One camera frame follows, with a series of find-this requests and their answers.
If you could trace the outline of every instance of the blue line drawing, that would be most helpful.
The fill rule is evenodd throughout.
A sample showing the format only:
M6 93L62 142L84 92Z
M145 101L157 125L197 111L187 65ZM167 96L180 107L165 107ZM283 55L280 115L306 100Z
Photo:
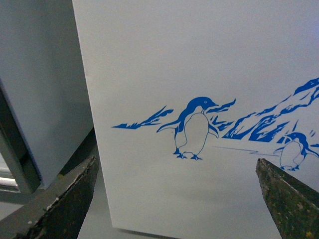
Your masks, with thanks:
M264 155L264 156L279 157L278 155L260 153L259 151L256 151L256 150L241 149L241 148L230 148L230 147L221 147L221 146L213 146L213 147L214 147L214 148L227 148L227 149L233 149L233 150L246 151L246 152L249 152L250 154L257 154L257 155Z
M173 112L173 110L166 110L163 112L165 108L166 106L164 106L160 111L157 111L154 115L152 115L151 117L149 117L147 120L143 121L142 123L133 123L131 125L128 125L127 123L122 123L117 126L113 126L112 128L137 129L142 126L160 124L156 122L158 122L161 117L165 117L166 115Z
M281 152L280 167L295 171L304 161L307 154L312 154L319 158L319 154L309 148L307 137L303 133L293 132L287 135L290 139L284 147L278 148L274 153Z
M223 139L271 142L274 146L278 145L278 148L274 147L277 149L273 153L266 152L263 155L280 157L279 163L282 169L296 171L308 154L319 158L319 153L314 151L314 148L319 148L319 136L316 130L309 129L307 118L300 118L300 112L306 114L309 107L312 107L310 110L314 112L318 102L316 101L315 106L313 102L317 98L319 98L319 78L298 87L292 95L270 108L233 121L224 121L218 118L218 113L228 111L235 105L236 99L219 106L211 98L197 97L189 101L176 120L163 124L157 132L173 129L175 141L173 154L181 159L186 159L190 155L191 159L196 161L202 159L199 154L204 149L209 134ZM165 108L166 106L142 123L136 122L131 125L123 123L114 127L137 129L141 126L161 124L160 119L173 112L173 110L164 111ZM237 150L258 153L257 150Z
M291 121L281 121L281 116L293 114L295 110L305 108L319 97L319 78L308 81L305 85L297 88L279 104L265 109L260 113L251 113L240 118L235 125L223 136L223 138L242 139L249 138L251 141L270 142L283 129L290 129L296 123L294 117Z
M206 115L211 112L227 111L233 104L235 100L218 107L219 105L208 97L197 97L188 103L178 119L162 125L157 132L168 128L174 129L176 146L174 154L177 154L177 158L184 159L187 158L185 154L192 154L192 159L199 160L201 158L198 155L205 146L208 134L219 137L218 127L215 127ZM213 123L223 125L225 121L217 122L216 119Z

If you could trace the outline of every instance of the white card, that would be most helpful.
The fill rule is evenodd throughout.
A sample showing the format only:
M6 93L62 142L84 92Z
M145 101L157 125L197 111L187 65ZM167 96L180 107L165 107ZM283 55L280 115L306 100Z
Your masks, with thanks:
M74 2L114 227L280 238L258 158L319 190L317 3Z

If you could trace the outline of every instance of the penguin belly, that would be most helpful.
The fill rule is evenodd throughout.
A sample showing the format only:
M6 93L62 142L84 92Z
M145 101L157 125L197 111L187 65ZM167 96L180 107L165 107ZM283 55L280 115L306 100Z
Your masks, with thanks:
M184 135L186 144L179 148L181 154L192 153L198 155L205 146L209 131L209 122L202 113L193 114L186 122Z
M289 142L283 149L280 157L280 166L283 169L292 170L303 160L300 154L301 147L299 143L292 141Z

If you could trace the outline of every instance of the blue penguin illustration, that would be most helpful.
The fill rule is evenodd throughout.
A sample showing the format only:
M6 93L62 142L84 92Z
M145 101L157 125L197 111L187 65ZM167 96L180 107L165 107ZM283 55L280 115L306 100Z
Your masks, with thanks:
M192 159L199 160L199 153L205 146L207 135L213 134L219 137L218 130L209 123L206 112L209 108L216 107L208 97L197 97L191 100L178 119L162 125L157 132L173 128L177 158L187 158L184 154L191 153Z
M319 158L319 154L309 149L307 137L303 133L293 132L287 135L287 138L291 139L285 147L279 148L276 151L281 150L280 167L282 169L288 169L295 171L299 169L299 165L304 161L307 154L313 154Z

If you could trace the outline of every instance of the white panel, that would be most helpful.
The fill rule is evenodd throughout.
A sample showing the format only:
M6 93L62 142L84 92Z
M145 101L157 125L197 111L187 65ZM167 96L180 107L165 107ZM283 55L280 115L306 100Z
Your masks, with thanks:
M8 165L6 164L2 154L0 153L0 174L5 173L5 174L11 174Z
M113 226L279 239L255 167L266 157L319 190L319 3L74 9Z
M0 80L48 186L93 127L71 1L1 1Z

